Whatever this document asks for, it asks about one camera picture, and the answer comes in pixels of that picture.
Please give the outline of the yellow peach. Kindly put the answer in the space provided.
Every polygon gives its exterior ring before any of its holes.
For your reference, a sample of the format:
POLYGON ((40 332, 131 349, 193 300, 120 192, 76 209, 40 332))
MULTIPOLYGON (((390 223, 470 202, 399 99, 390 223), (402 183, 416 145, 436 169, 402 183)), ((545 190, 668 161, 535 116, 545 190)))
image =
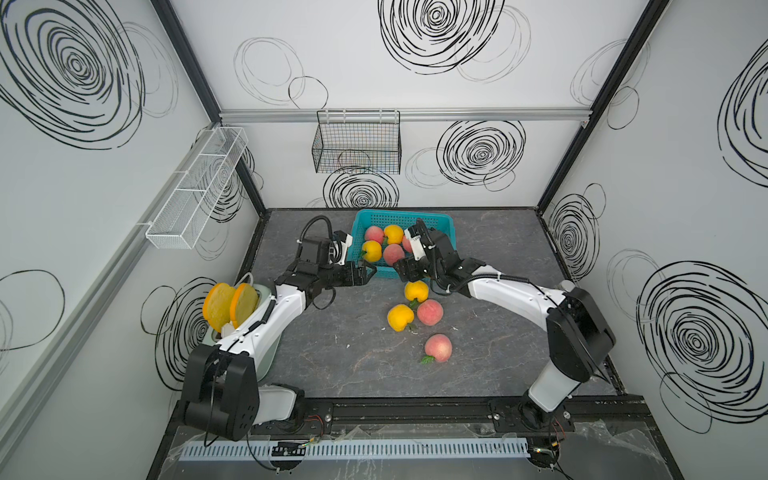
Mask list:
POLYGON ((361 247, 361 258, 368 263, 375 264, 382 259, 382 245, 375 240, 368 240, 361 247))
POLYGON ((404 287, 407 305, 416 310, 429 297, 429 286, 423 281, 408 282, 404 287))
POLYGON ((384 228, 384 237, 388 245, 401 244, 404 238, 404 230, 398 225, 388 225, 384 228))
POLYGON ((388 325, 395 332, 405 330, 414 321, 414 318, 414 311, 405 304, 398 304, 387 313, 388 325))

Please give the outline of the yellow peach top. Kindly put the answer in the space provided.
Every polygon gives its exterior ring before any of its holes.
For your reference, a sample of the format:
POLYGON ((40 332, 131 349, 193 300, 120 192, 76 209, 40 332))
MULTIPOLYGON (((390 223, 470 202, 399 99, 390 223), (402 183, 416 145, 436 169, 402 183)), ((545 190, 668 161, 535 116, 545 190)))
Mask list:
POLYGON ((423 281, 408 282, 404 287, 407 305, 416 310, 429 297, 429 286, 423 281))

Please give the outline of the pink peach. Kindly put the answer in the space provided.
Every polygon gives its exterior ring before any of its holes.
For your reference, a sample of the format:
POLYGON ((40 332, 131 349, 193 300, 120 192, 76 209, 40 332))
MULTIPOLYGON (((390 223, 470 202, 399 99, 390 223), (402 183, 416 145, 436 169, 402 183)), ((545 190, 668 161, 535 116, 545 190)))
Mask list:
POLYGON ((407 252, 407 253, 412 253, 413 252, 410 239, 407 236, 403 237, 403 239, 401 241, 401 246, 402 246, 402 248, 404 249, 405 252, 407 252))
POLYGON ((383 250, 383 260, 390 267, 404 258, 405 251, 400 244, 389 244, 383 250))
POLYGON ((444 334, 432 335, 424 345, 424 355, 420 364, 444 363, 448 361, 453 352, 450 338, 444 334))
POLYGON ((378 226, 370 226, 365 231, 364 239, 366 242, 375 241, 379 244, 382 244, 385 239, 384 230, 378 226))
POLYGON ((416 310, 418 320, 426 326, 435 326, 444 315, 442 305, 433 299, 427 299, 422 302, 416 310))

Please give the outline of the pink peach bottom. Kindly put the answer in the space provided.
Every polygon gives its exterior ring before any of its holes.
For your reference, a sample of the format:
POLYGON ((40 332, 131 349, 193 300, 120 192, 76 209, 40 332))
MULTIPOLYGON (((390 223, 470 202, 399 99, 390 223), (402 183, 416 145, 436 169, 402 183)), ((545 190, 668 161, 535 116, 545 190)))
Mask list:
POLYGON ((448 361, 453 352, 450 338, 444 334, 432 335, 424 345, 424 355, 420 364, 444 363, 448 361))

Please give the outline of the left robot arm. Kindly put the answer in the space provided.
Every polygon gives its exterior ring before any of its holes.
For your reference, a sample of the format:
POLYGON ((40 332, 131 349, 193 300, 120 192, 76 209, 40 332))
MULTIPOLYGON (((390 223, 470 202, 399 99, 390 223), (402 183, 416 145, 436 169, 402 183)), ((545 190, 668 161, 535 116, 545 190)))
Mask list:
POLYGON ((342 231, 300 240, 294 261, 274 281, 268 300, 233 333, 192 351, 180 399, 185 425, 238 441, 256 425, 295 415, 300 390, 261 387, 257 367, 323 291, 363 286, 375 275, 375 266, 346 258, 352 244, 353 237, 342 231))

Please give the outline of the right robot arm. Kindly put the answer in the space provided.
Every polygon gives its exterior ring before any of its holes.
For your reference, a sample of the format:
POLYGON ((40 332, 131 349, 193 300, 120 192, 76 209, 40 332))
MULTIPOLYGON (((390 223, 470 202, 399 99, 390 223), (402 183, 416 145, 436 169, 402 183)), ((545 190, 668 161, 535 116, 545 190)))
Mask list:
POLYGON ((564 401, 599 372, 616 344, 592 296, 579 287, 538 286, 475 258, 462 258, 446 234, 421 219, 405 230, 405 237, 412 256, 394 264, 401 280, 426 278, 438 295, 489 302, 546 332, 548 363, 521 397, 518 411, 527 429, 549 427, 564 401))

